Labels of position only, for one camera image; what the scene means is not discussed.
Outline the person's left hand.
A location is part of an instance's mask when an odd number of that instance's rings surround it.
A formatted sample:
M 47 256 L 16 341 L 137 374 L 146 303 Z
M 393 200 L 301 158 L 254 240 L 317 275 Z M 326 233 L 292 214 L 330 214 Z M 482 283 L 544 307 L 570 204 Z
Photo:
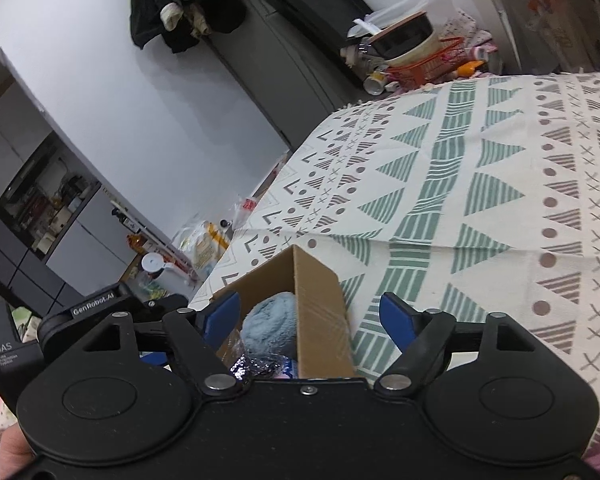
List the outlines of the person's left hand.
M 32 448 L 18 424 L 3 431 L 0 439 L 0 480 L 11 479 L 34 459 Z

